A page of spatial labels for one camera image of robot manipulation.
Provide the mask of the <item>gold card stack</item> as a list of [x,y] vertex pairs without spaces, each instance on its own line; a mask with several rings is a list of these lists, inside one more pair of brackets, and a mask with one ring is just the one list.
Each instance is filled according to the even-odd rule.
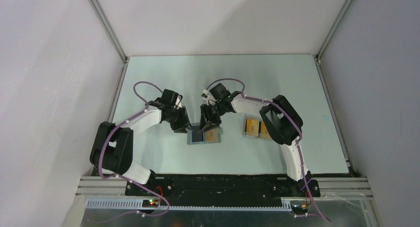
[[263,121],[261,121],[261,125],[260,125],[260,138],[266,139],[266,140],[272,139]]

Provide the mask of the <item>aluminium frame post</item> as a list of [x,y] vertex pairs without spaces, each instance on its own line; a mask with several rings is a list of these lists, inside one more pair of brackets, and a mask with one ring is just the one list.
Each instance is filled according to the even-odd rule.
[[99,0],[88,0],[90,3],[94,13],[96,14],[100,24],[102,25],[106,35],[108,36],[111,44],[113,45],[114,49],[116,50],[119,58],[123,63],[126,63],[128,60],[128,56],[126,55],[114,29],[112,28],[112,25],[107,18],[105,11],[100,3]]
[[323,57],[330,41],[332,40],[336,31],[338,30],[339,26],[341,25],[342,21],[344,20],[344,17],[346,16],[348,10],[352,6],[353,1],[354,0],[345,0],[344,3],[342,4],[337,16],[335,17],[330,29],[327,32],[327,35],[325,36],[325,38],[324,38],[316,56],[315,56],[315,60],[316,60],[318,65],[321,65],[322,57]]

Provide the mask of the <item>gold credit card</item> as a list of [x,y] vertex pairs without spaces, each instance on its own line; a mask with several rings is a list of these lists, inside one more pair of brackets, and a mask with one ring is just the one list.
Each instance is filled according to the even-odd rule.
[[205,141],[209,143],[219,142],[219,132],[218,129],[213,129],[204,133]]

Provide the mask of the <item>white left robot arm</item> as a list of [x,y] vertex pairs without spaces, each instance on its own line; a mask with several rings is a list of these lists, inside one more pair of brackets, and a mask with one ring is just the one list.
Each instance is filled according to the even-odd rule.
[[97,130],[90,153],[90,163],[99,171],[110,171],[138,183],[137,188],[144,195],[152,195],[157,183],[150,178],[153,171],[133,160],[134,137],[162,122],[168,122],[174,133],[187,133],[192,129],[186,108],[181,104],[183,97],[177,92],[165,89],[154,101],[120,124],[102,122]]

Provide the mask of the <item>right aluminium frame post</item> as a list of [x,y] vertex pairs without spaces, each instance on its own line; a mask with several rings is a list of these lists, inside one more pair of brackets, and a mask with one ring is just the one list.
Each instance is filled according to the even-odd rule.
[[327,35],[325,36],[325,38],[324,38],[316,56],[315,56],[315,60],[316,60],[318,65],[321,65],[322,57],[323,57],[330,41],[332,40],[336,31],[338,30],[339,26],[341,25],[342,21],[344,20],[344,17],[346,16],[348,10],[352,6],[353,1],[354,0],[345,0],[344,3],[342,4],[337,16],[335,17],[330,29],[327,32]]

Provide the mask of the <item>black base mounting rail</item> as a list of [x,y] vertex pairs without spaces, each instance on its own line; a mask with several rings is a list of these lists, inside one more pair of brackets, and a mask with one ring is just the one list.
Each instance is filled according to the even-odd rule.
[[157,174],[147,190],[127,183],[125,196],[151,197],[150,190],[163,195],[170,206],[281,207],[282,198],[320,197],[318,181],[309,181],[309,190],[300,190],[285,174]]

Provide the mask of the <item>left aluminium frame post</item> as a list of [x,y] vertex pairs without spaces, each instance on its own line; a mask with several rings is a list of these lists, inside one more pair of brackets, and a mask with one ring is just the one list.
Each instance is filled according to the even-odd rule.
[[108,36],[111,44],[113,45],[114,49],[116,50],[119,58],[123,63],[126,63],[128,60],[128,56],[126,55],[114,29],[112,28],[112,25],[107,18],[105,11],[100,3],[99,0],[88,0],[90,3],[94,13],[96,14],[100,24],[102,25],[106,35]]

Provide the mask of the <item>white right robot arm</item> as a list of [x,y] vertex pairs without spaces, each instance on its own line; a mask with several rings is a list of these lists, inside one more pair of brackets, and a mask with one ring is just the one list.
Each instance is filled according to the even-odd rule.
[[294,196],[303,195],[311,180],[305,164],[300,143],[303,120],[282,95],[271,100],[245,95],[242,91],[229,92],[218,83],[213,88],[203,90],[205,103],[200,106],[202,132],[221,125],[221,117],[226,113],[240,113],[258,117],[265,125],[271,139],[277,143],[284,155],[286,173],[291,179],[288,190]]

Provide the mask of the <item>clear plastic card box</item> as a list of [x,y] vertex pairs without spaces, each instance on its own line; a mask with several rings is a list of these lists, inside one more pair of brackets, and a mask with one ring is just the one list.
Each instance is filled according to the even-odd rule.
[[245,138],[272,140],[263,120],[249,114],[244,117],[243,136]]

